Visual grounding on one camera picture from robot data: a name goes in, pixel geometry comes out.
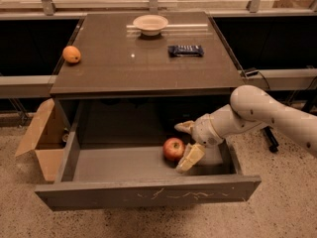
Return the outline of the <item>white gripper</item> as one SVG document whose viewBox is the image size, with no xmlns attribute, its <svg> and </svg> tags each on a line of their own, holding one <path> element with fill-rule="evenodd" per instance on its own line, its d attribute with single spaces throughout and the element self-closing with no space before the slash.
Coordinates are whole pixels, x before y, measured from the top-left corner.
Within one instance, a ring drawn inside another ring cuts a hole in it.
<svg viewBox="0 0 317 238">
<path fill-rule="evenodd" d="M 186 145 L 183 157 L 175 168 L 180 174 L 188 172 L 205 156 L 205 147 L 219 145 L 224 141 L 217 134 L 210 114 L 205 114 L 194 122 L 189 120 L 177 123 L 174 129 L 178 132 L 191 134 L 192 139 L 196 142 L 193 145 Z"/>
</svg>

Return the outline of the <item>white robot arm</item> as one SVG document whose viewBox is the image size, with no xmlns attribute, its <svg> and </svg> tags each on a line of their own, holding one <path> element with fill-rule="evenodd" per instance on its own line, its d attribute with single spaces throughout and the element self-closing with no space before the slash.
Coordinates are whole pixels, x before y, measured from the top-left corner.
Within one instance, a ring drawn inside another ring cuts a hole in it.
<svg viewBox="0 0 317 238">
<path fill-rule="evenodd" d="M 243 85 L 230 96 L 230 103 L 195 121 L 178 123 L 174 128 L 187 133 L 194 144 L 185 147 L 176 171 L 188 172 L 205 155 L 231 135 L 266 126 L 277 129 L 312 156 L 317 157 L 317 117 L 286 106 L 258 87 Z"/>
</svg>

